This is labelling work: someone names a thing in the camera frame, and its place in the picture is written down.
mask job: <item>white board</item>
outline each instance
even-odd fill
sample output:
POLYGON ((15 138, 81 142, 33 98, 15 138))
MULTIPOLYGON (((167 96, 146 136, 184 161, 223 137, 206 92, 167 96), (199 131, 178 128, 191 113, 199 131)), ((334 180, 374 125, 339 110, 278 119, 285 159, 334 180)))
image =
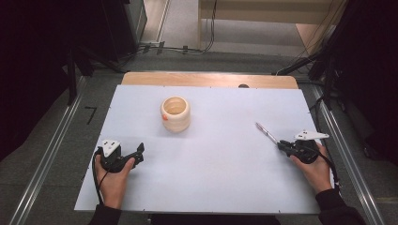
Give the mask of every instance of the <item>white board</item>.
MULTIPOLYGON (((290 142, 303 129, 315 130, 301 90, 119 85, 98 146, 117 140, 126 156, 145 144, 145 161, 130 172, 122 209, 317 214, 301 171, 255 122, 290 142), (161 122, 161 103, 172 96, 191 104, 191 125, 178 134, 161 122)), ((75 210, 96 204, 90 162, 75 210)))

